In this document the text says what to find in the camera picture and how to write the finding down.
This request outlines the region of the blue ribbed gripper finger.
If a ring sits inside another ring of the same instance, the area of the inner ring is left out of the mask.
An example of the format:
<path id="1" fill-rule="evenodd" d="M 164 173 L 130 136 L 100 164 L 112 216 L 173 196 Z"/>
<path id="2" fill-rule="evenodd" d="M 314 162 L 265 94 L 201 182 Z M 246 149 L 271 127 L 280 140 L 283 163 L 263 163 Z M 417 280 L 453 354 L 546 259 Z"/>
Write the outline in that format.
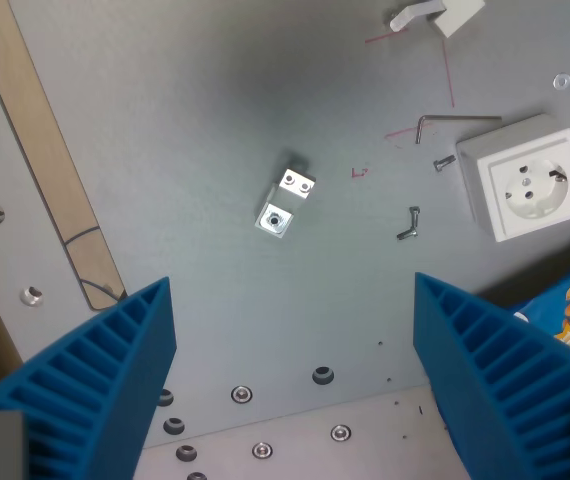
<path id="1" fill-rule="evenodd" d="M 170 281 L 94 316 L 0 381 L 31 479 L 131 479 L 176 352 Z"/>
<path id="2" fill-rule="evenodd" d="M 471 478 L 570 479 L 569 346 L 423 273 L 413 344 Z"/>

